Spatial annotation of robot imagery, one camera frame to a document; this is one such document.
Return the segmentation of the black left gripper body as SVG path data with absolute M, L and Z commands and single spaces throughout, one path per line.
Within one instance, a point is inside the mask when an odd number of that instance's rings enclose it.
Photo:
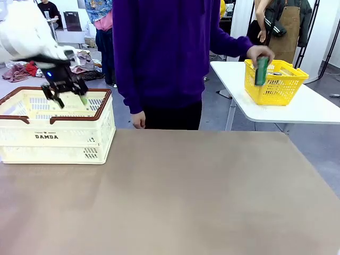
M 73 92 L 74 84 L 85 84 L 82 79 L 72 79 L 72 72 L 69 64 L 57 64 L 42 69 L 42 73 L 47 80 L 47 84 L 56 86 L 59 93 Z

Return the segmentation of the person's right hand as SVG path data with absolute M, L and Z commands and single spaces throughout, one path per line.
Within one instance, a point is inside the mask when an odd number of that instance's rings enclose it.
M 144 111 L 141 111 L 137 114 L 132 114 L 132 124 L 136 129 L 145 129 L 146 127 L 146 116 Z

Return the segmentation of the person's left hand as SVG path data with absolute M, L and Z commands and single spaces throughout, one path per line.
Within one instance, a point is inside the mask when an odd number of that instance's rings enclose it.
M 270 64 L 273 61 L 275 54 L 267 46 L 254 45 L 254 46 L 252 46 L 251 48 L 248 49 L 246 56 L 247 56 L 248 59 L 252 60 L 253 66 L 256 69 L 258 67 L 258 63 L 257 63 L 258 58 L 267 57 L 269 59 L 268 63 Z

